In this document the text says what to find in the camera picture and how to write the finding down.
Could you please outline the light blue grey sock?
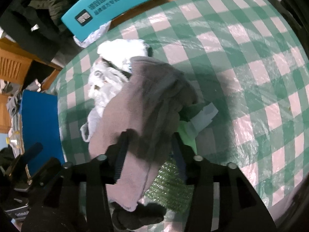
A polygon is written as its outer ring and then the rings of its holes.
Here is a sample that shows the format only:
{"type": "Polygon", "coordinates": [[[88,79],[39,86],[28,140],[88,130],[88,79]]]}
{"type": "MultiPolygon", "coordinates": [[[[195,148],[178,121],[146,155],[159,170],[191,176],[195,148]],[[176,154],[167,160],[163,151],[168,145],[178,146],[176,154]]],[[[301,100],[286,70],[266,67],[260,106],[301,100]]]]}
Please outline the light blue grey sock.
{"type": "Polygon", "coordinates": [[[194,139],[204,128],[206,128],[217,115],[218,109],[213,103],[203,107],[203,109],[190,119],[186,124],[187,134],[194,139]]]}

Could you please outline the grey-pink fleece cloth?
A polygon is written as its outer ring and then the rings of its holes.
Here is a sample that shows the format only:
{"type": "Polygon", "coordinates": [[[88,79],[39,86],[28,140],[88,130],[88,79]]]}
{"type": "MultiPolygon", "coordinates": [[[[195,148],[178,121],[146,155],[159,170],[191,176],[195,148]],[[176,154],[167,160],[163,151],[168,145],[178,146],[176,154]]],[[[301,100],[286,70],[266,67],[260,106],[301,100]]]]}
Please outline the grey-pink fleece cloth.
{"type": "Polygon", "coordinates": [[[104,154],[128,133],[128,151],[121,177],[108,185],[108,199],[127,211],[153,183],[171,152],[180,111],[197,102],[197,93],[184,74],[152,57],[133,57],[132,75],[103,111],[88,150],[91,158],[104,154]]]}

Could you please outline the dark fuzzy sock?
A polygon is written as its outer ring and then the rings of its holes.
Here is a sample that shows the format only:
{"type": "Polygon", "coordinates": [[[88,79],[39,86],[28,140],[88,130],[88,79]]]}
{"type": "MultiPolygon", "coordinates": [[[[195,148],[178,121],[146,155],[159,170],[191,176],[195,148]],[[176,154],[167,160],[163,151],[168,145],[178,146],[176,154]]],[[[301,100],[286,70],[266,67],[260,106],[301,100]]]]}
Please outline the dark fuzzy sock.
{"type": "Polygon", "coordinates": [[[112,222],[116,231],[135,231],[143,226],[159,224],[166,214],[166,208],[157,203],[138,203],[136,209],[131,212],[116,202],[110,205],[113,208],[112,222]]]}

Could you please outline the white patterned cloth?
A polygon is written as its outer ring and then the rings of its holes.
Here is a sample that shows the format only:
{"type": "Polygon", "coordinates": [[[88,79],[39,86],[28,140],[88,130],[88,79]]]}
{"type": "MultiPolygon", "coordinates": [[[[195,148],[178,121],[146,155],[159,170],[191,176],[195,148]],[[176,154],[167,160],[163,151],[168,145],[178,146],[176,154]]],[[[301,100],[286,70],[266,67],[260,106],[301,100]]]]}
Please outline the white patterned cloth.
{"type": "Polygon", "coordinates": [[[94,100],[94,107],[87,116],[87,121],[80,128],[84,142],[89,142],[93,136],[103,111],[112,98],[114,98],[128,82],[128,77],[103,58],[98,58],[92,65],[88,77],[89,98],[94,100]]]}

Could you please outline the white cloth bundle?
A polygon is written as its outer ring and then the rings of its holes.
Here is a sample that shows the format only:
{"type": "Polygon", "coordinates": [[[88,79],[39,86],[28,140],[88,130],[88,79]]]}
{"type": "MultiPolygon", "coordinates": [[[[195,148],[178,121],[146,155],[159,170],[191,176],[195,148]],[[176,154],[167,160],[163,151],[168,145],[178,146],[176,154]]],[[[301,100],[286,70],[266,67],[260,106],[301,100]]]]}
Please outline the white cloth bundle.
{"type": "Polygon", "coordinates": [[[116,68],[131,73],[133,57],[147,57],[150,46],[141,39],[115,39],[97,47],[97,54],[116,68]]]}

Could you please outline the green bubble wrap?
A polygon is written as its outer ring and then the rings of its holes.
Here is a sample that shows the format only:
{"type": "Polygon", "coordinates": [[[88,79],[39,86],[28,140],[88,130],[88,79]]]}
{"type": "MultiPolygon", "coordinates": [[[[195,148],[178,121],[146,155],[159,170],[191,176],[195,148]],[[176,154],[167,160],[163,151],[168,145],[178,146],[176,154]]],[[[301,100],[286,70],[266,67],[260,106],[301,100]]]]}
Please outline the green bubble wrap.
{"type": "Polygon", "coordinates": [[[185,184],[176,161],[169,157],[144,195],[168,210],[184,213],[190,206],[192,194],[193,187],[185,184]]]}

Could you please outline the blue cardboard box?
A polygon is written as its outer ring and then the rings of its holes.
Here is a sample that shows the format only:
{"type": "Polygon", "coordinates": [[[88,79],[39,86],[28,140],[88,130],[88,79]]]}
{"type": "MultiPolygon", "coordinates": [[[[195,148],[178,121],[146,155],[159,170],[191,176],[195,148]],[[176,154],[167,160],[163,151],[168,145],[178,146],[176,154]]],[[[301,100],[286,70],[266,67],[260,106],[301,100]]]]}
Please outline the blue cardboard box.
{"type": "Polygon", "coordinates": [[[24,90],[21,99],[21,130],[24,149],[36,143],[43,150],[28,163],[30,175],[34,175],[51,157],[64,163],[59,121],[58,99],[55,95],[24,90]]]}

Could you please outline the white plastic bag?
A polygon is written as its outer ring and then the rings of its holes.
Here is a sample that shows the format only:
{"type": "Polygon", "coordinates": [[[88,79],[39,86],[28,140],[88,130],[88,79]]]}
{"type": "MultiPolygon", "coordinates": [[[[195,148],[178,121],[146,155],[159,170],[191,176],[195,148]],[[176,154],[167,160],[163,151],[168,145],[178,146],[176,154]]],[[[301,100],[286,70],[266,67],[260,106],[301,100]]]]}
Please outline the white plastic bag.
{"type": "Polygon", "coordinates": [[[99,27],[99,29],[97,29],[96,31],[92,32],[89,34],[89,36],[83,40],[83,41],[79,41],[79,39],[77,39],[76,36],[73,36],[73,40],[74,42],[81,48],[86,48],[88,47],[90,44],[94,43],[97,41],[97,39],[99,39],[101,36],[103,36],[104,34],[106,34],[111,26],[112,21],[108,21],[107,23],[101,25],[99,27]]]}

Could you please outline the green white checkered tablecloth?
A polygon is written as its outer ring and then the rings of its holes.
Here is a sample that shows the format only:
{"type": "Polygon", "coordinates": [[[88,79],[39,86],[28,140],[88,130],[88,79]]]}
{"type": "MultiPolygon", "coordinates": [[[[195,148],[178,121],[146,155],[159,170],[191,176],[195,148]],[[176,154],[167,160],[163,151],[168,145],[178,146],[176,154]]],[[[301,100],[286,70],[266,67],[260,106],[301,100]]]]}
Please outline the green white checkered tablecloth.
{"type": "Polygon", "coordinates": [[[178,0],[110,30],[78,54],[55,79],[65,160],[85,163],[80,134],[94,103],[88,96],[98,46],[142,39],[153,56],[181,70],[199,102],[218,114],[196,138],[199,154],[236,163],[265,206],[287,196],[308,174],[308,58],[296,34],[266,0],[178,0]]]}

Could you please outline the teal printed box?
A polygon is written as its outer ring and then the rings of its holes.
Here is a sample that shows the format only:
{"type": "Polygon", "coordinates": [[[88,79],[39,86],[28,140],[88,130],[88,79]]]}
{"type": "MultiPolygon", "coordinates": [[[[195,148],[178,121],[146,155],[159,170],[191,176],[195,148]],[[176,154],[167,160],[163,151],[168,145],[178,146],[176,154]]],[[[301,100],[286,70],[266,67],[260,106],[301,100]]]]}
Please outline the teal printed box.
{"type": "Polygon", "coordinates": [[[84,41],[101,25],[147,1],[150,0],[78,0],[61,20],[79,41],[84,41]]]}

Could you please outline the dark hanging jacket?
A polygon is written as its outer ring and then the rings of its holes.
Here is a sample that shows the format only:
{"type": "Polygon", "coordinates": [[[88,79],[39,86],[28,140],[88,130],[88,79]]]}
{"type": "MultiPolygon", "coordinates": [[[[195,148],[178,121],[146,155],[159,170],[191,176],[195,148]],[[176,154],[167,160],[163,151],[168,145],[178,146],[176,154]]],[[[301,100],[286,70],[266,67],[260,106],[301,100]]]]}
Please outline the dark hanging jacket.
{"type": "Polygon", "coordinates": [[[64,67],[79,52],[62,16],[79,0],[12,0],[1,15],[1,37],[45,62],[64,67]]]}

